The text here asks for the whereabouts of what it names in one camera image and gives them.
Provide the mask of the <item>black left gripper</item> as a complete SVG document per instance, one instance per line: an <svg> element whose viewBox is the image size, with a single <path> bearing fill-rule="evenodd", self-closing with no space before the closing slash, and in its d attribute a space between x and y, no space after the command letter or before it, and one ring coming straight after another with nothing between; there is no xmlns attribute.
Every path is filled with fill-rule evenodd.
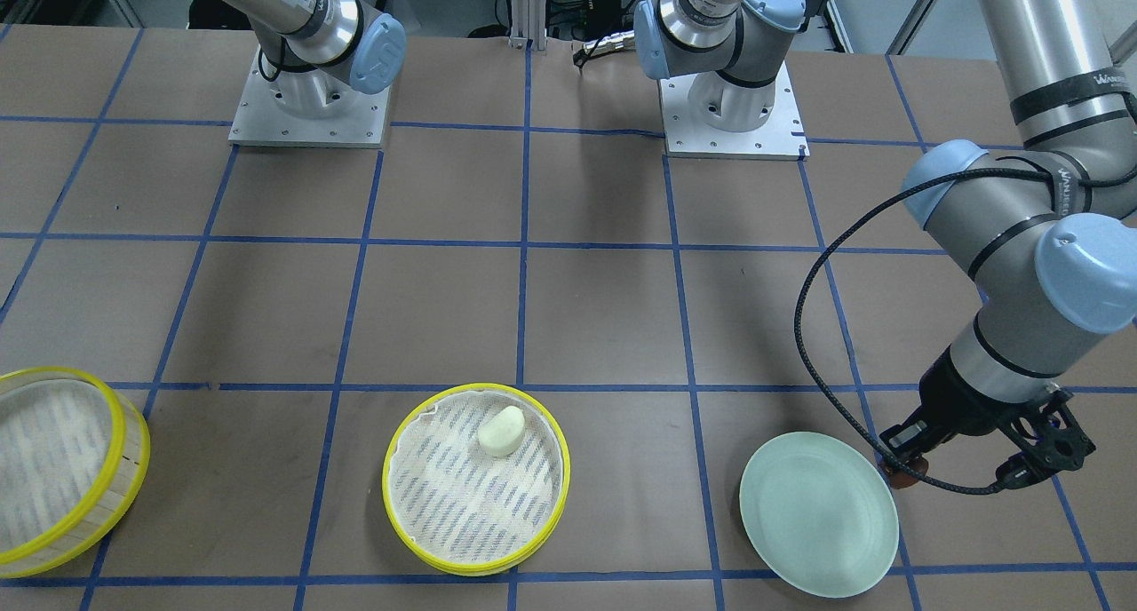
<svg viewBox="0 0 1137 611"><path fill-rule="evenodd" d="M918 393L918 408L901 426L880 434L882 470L886 463L904 466L915 456L926 459L927 453L961 436L979 438L1001 432L1016 452L996 469L984 492L1007 492L1040 484L1062 471L1079 470L1096 449L1068 408L1071 393L1057 385L1048 385L1024 403L1003 403L977 393L961 377L926 375ZM943 490L966 492L962 485L929 473L920 478Z"/></svg>

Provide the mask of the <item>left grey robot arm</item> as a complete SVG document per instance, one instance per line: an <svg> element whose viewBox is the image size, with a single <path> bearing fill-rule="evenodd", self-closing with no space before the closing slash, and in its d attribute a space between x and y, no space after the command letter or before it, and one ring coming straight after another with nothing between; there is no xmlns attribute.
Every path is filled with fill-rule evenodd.
<svg viewBox="0 0 1137 611"><path fill-rule="evenodd" d="M1081 0L980 0L1022 149L966 140L918 159L898 195L986 295L918 385L920 405L869 434L894 488L988 496L1074 471L1095 449L1056 383L1132 325L1132 85Z"/></svg>

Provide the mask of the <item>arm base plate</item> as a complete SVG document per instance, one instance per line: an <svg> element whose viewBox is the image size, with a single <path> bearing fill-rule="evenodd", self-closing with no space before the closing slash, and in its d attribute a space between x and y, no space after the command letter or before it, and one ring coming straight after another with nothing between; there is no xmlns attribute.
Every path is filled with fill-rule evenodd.
<svg viewBox="0 0 1137 611"><path fill-rule="evenodd" d="M785 63L772 83L754 89L712 72L657 85L670 157L804 162L811 156Z"/></svg>
<svg viewBox="0 0 1137 611"><path fill-rule="evenodd" d="M257 50L227 140L243 148L381 149L393 92L364 94L322 71L277 75Z"/></svg>

